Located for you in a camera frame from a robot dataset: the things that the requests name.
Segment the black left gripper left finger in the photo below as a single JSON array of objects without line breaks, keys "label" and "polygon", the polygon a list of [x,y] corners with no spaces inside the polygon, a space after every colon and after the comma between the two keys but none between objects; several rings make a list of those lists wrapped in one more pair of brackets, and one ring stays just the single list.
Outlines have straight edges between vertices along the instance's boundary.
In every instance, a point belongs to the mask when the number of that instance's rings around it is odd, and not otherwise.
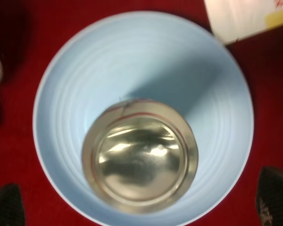
[{"label": "black left gripper left finger", "polygon": [[0,188],[0,226],[24,226],[25,211],[18,184]]}]

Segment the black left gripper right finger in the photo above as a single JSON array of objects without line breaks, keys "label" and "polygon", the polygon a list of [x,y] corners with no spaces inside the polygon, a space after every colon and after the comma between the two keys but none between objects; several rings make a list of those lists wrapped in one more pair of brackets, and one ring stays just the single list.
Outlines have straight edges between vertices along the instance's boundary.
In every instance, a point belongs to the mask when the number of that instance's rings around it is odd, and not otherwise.
[{"label": "black left gripper right finger", "polygon": [[283,170],[270,166],[261,169],[256,210],[262,226],[283,226]]}]

